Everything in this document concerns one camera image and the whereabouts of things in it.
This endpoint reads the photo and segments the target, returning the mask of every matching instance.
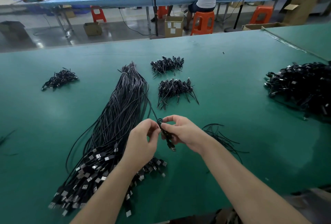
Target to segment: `concrete floor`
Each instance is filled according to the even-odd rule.
[[[225,8],[226,5],[221,5],[218,20],[223,19]],[[243,7],[243,11],[237,26],[238,28],[241,28],[242,25],[249,23],[255,8],[255,6],[248,5]],[[172,16],[184,16],[182,10],[185,10],[185,8],[174,6]],[[227,19],[224,21],[224,24],[221,21],[215,22],[213,32],[222,33],[224,28],[233,27],[238,11],[238,8],[233,9],[230,7],[227,13]],[[155,33],[155,23],[151,23],[151,31],[148,30],[145,8],[138,10],[132,8],[125,8],[120,10],[118,8],[104,9],[104,13],[107,19],[107,23],[101,22],[101,27],[103,30],[102,35],[88,37],[85,34],[83,24],[93,21],[91,13],[89,12],[87,14],[79,14],[77,17],[69,19],[73,26],[74,32],[70,33],[69,38],[65,38],[54,16],[47,16],[45,14],[31,14],[25,11],[14,11],[11,9],[0,10],[0,21],[20,21],[26,27],[26,31],[30,36],[30,38],[26,40],[13,42],[7,41],[6,38],[0,34],[0,52],[24,51],[108,41],[149,39],[150,34]],[[152,18],[153,12],[151,7],[149,9],[149,14]],[[270,22],[281,22],[283,16],[284,15],[280,14],[279,11],[275,10]],[[309,17],[307,23],[326,23],[329,21],[330,16],[311,16]],[[65,20],[62,20],[62,23],[65,26],[67,25]],[[159,20],[158,29],[159,34],[164,35],[164,19]],[[188,35],[190,35],[190,31],[183,31],[183,36]]]

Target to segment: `factory floor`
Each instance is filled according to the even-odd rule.
[[[218,20],[223,19],[225,8],[226,5],[221,5]],[[242,25],[249,23],[255,8],[256,6],[249,5],[245,5],[243,7],[237,26],[238,28],[241,28]],[[183,7],[175,5],[171,15],[184,16],[184,13],[182,12],[184,9],[185,8]],[[6,38],[4,38],[4,36],[0,33],[0,52],[25,51],[108,41],[148,39],[150,37],[149,34],[155,33],[155,23],[151,23],[151,31],[148,30],[146,9],[144,7],[137,10],[133,8],[113,8],[104,9],[103,11],[107,22],[101,22],[101,27],[103,30],[102,35],[88,37],[85,34],[83,24],[93,21],[92,15],[89,12],[87,14],[78,14],[76,17],[69,19],[73,26],[74,32],[70,33],[69,38],[65,38],[54,16],[47,16],[45,14],[31,14],[26,11],[14,11],[12,9],[2,9],[0,10],[0,21],[20,21],[25,26],[30,38],[21,41],[7,41]],[[213,33],[222,33],[224,28],[233,27],[238,11],[239,8],[233,9],[230,7],[224,24],[222,22],[214,23]],[[149,14],[152,18],[152,7],[149,8]],[[280,14],[279,11],[274,11],[270,22],[281,22],[283,16],[284,14]],[[310,16],[307,24],[326,23],[330,21],[330,18],[331,16]],[[67,26],[67,22],[65,20],[61,20],[61,22],[65,27]],[[159,20],[158,29],[159,34],[164,35],[164,19]],[[190,31],[183,31],[183,36],[188,35],[190,35]]]

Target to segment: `forearm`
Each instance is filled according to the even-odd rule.
[[[309,223],[225,147],[212,137],[207,138],[202,158],[243,223]]]
[[[134,173],[121,162],[109,174],[71,224],[113,224]]]

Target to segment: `shorts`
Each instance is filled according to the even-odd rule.
[[[191,13],[196,13],[196,12],[212,12],[215,9],[213,8],[201,8],[197,6],[197,1],[193,2],[192,4],[188,5],[188,10]]]

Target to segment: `green item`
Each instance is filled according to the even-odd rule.
[[[173,54],[185,59],[183,72],[153,78],[150,62]],[[321,60],[261,30],[2,53],[0,136],[16,131],[0,147],[0,205],[6,213],[1,223],[70,222],[75,213],[62,217],[62,209],[47,206],[67,177],[64,164],[72,144],[101,114],[121,75],[117,69],[131,61],[149,83],[157,117],[179,114],[199,127],[223,124],[220,132],[240,143],[235,148],[250,152],[240,154],[243,165],[277,193],[330,183],[330,125],[304,121],[302,112],[270,99],[263,85],[268,71]],[[41,91],[62,67],[74,70],[79,81]],[[181,96],[178,104],[170,100],[166,111],[156,109],[160,81],[173,77],[191,79],[200,105]],[[79,141],[70,168],[89,135]],[[201,157],[185,145],[176,149],[159,138],[155,156],[168,163],[166,177],[148,175],[134,187],[134,212],[126,218],[122,209],[118,224],[152,224],[230,206]]]
[[[271,34],[330,61],[331,23],[297,25],[286,28],[267,28]]]

